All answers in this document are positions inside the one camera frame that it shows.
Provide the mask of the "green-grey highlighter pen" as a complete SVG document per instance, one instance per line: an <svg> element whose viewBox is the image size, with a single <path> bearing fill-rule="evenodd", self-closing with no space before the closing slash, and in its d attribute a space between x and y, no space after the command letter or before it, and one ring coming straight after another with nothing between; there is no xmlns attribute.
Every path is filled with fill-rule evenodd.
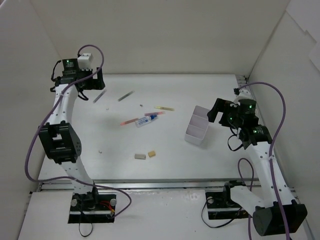
<svg viewBox="0 0 320 240"><path fill-rule="evenodd" d="M124 100L125 98L129 97L130 95L132 95L134 92L135 91L132 90L132 91L126 93L125 95L121 96L117 101L120 102L120 101Z"/></svg>

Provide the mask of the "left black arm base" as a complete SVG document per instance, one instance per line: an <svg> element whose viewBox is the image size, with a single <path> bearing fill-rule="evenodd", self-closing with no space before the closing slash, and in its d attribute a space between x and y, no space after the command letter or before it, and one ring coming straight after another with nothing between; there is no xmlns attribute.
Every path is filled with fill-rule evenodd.
<svg viewBox="0 0 320 240"><path fill-rule="evenodd" d="M95 199L85 200L79 195L72 196L69 208L69 224L113 223L117 196L98 194Z"/></svg>

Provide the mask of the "clear blue-capped glue bottle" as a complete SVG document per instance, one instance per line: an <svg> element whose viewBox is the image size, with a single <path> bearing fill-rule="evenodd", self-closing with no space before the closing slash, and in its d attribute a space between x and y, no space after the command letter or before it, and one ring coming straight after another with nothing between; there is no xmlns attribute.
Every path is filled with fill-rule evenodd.
<svg viewBox="0 0 320 240"><path fill-rule="evenodd" d="M135 125L137 128L150 124L151 122L155 121L158 118L156 114L147 115L142 118L139 118L135 121Z"/></svg>

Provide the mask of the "pink highlighter pen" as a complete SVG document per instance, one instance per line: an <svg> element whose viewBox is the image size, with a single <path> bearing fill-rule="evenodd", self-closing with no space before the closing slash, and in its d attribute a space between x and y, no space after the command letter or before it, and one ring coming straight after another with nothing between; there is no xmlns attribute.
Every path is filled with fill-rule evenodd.
<svg viewBox="0 0 320 240"><path fill-rule="evenodd" d="M153 115L164 115L166 112L164 111L157 111L157 112L148 112L148 113L145 113L144 116L153 116Z"/></svg>

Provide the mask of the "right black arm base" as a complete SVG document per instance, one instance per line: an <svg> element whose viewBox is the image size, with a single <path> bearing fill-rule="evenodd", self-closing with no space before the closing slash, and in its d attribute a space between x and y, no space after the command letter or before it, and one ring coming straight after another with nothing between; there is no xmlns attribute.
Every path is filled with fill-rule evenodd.
<svg viewBox="0 0 320 240"><path fill-rule="evenodd" d="M252 218L244 207L240 206L231 198L229 184L223 187L205 188L204 211L209 220L237 220Z"/></svg>

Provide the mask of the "orange highlighter pen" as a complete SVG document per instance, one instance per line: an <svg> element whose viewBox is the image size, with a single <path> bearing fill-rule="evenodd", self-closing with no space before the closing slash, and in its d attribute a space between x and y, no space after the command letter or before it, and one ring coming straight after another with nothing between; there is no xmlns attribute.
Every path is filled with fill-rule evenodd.
<svg viewBox="0 0 320 240"><path fill-rule="evenodd" d="M139 119L139 118L133 118L133 119L130 119L130 120L121 122L120 125L121 125L121 126L124 126L124 125L130 124L130 123L134 123L134 122L137 121L138 119Z"/></svg>

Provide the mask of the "purple-grey highlighter pen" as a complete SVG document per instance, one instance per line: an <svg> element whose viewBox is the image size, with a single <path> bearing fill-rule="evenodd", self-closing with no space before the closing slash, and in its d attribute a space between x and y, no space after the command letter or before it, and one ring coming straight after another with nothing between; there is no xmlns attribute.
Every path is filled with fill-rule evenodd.
<svg viewBox="0 0 320 240"><path fill-rule="evenodd" d="M93 103L95 104L107 91L103 90L99 95L93 100Z"/></svg>

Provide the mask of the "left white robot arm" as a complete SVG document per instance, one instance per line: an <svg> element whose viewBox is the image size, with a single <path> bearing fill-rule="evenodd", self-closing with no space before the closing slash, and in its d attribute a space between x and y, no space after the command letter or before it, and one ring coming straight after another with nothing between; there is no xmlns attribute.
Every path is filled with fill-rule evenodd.
<svg viewBox="0 0 320 240"><path fill-rule="evenodd" d="M101 70L96 77L92 76L91 62L90 53L62 60L62 75L54 79L56 108L41 127L38 136L46 156L72 178L73 198L82 202L87 209L94 210L100 204L100 197L82 163L82 143L71 124L76 99L80 97L87 100L83 91L105 88Z"/></svg>

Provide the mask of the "yellow highlighter pen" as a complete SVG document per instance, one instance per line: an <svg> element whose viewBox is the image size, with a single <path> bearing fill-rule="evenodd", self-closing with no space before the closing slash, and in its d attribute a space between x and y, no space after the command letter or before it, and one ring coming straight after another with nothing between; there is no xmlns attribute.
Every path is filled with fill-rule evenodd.
<svg viewBox="0 0 320 240"><path fill-rule="evenodd" d="M164 111L175 111L175 109L172 107L165 107L165 106L156 105L156 106L154 106L154 108L158 109L158 110L164 110Z"/></svg>

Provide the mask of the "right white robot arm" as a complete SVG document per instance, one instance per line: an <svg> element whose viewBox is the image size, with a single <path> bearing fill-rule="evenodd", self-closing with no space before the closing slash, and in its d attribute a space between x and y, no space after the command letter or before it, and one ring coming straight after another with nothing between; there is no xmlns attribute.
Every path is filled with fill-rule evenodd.
<svg viewBox="0 0 320 240"><path fill-rule="evenodd" d="M308 212L304 204L298 203L287 185L273 151L273 139L266 126L259 124L256 116L256 101L240 99L234 103L218 98L207 113L209 122L221 113L219 124L237 131L236 137L249 155L262 191L258 197L244 183L230 181L224 185L221 200L227 206L235 203L252 217L256 232L264 236L284 234L291 238Z"/></svg>

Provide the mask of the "tan yellow eraser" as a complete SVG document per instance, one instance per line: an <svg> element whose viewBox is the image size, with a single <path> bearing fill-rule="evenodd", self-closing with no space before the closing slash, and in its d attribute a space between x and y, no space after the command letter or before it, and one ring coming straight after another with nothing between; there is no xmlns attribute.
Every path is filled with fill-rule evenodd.
<svg viewBox="0 0 320 240"><path fill-rule="evenodd" d="M156 156L156 152L154 150L148 152L148 157L149 158L152 158L152 157L155 157Z"/></svg>

